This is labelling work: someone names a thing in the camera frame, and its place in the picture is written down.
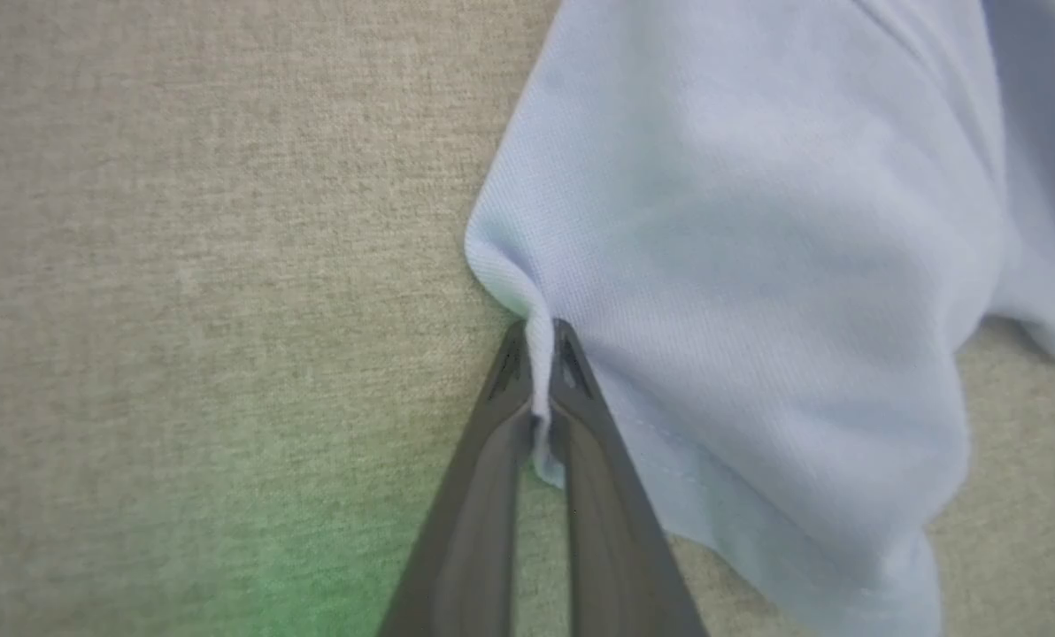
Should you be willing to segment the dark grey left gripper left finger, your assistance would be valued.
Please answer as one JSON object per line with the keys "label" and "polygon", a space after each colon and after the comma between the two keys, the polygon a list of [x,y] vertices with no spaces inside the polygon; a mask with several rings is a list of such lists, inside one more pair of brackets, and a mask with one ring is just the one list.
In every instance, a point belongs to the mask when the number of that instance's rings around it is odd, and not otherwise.
{"label": "dark grey left gripper left finger", "polygon": [[381,636],[512,633],[517,488],[533,444],[523,322],[510,326],[413,544]]}

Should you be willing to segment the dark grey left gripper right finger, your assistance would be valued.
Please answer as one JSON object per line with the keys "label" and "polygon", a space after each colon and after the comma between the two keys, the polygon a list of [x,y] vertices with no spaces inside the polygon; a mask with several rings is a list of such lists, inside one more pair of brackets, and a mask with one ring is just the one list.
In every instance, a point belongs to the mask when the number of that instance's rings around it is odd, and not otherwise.
{"label": "dark grey left gripper right finger", "polygon": [[574,328],[553,323],[549,448],[564,469],[571,633],[705,636]]}

